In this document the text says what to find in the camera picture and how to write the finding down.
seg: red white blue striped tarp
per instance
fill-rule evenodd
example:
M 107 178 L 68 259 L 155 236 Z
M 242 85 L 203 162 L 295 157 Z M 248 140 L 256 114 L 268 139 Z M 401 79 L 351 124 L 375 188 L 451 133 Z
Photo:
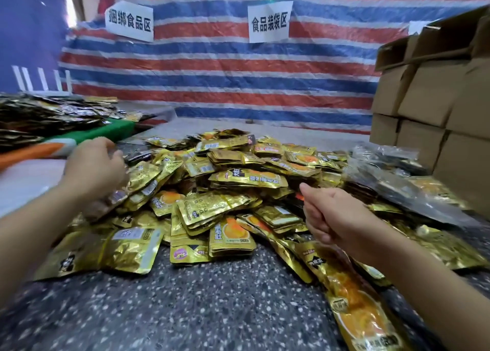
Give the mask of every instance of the red white blue striped tarp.
M 101 0 L 99 13 L 119 0 Z M 290 38 L 249 44 L 249 5 L 279 0 L 126 0 L 151 6 L 155 42 L 107 33 L 103 16 L 68 37 L 60 66 L 76 93 L 171 105 L 177 114 L 369 133 L 377 48 L 489 0 L 293 0 Z

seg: cardboard box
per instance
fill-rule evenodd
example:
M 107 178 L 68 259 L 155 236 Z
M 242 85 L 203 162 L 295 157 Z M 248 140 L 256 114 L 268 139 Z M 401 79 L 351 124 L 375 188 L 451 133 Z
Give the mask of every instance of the cardboard box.
M 418 35 L 407 36 L 380 46 L 376 56 L 375 71 L 407 64 L 412 58 Z
M 411 61 L 469 57 L 473 49 L 484 42 L 479 23 L 488 9 L 489 6 L 483 6 L 427 24 L 417 39 Z
M 440 152 L 434 177 L 490 218 L 490 141 L 451 133 Z
M 417 69 L 398 115 L 444 128 L 462 91 L 467 61 L 430 61 Z
M 427 169 L 434 169 L 440 148 L 445 140 L 445 130 L 436 126 L 403 120 L 398 133 L 398 147 L 417 148 L 418 162 Z
M 473 59 L 446 127 L 458 133 L 490 139 L 490 59 Z
M 402 65 L 383 72 L 372 102 L 374 113 L 397 116 L 398 107 L 407 93 L 417 71 L 413 64 Z
M 373 114 L 371 123 L 371 143 L 394 146 L 398 138 L 398 118 L 385 116 L 383 114 Z

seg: hand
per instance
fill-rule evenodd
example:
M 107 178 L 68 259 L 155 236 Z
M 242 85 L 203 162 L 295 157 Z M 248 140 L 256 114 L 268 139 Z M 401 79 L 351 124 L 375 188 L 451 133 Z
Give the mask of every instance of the hand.
M 105 197 L 127 183 L 122 151 L 108 154 L 114 143 L 98 137 L 84 141 L 68 157 L 60 186 L 76 193 L 82 201 Z
M 354 259 L 378 266 L 388 250 L 410 242 L 339 188 L 300 185 L 306 225 L 322 244 L 336 244 Z

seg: white paper sign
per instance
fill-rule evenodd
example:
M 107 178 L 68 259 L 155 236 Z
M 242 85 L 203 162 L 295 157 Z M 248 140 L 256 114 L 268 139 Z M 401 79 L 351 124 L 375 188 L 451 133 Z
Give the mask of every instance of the white paper sign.
M 279 41 L 289 38 L 292 1 L 248 7 L 248 42 Z
M 128 1 L 116 2 L 105 11 L 105 28 L 108 32 L 153 41 L 153 8 Z
M 431 21 L 425 21 L 425 20 L 413 20 L 410 23 L 408 23 L 408 34 L 420 34 L 422 32 L 422 29 Z

